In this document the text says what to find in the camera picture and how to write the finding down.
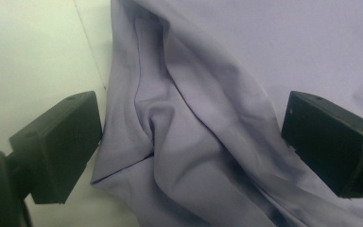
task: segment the lavender cloth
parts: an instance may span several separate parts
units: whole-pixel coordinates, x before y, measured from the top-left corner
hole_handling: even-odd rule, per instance
[[[291,90],[363,117],[363,0],[112,0],[93,185],[142,226],[363,226],[280,137]]]

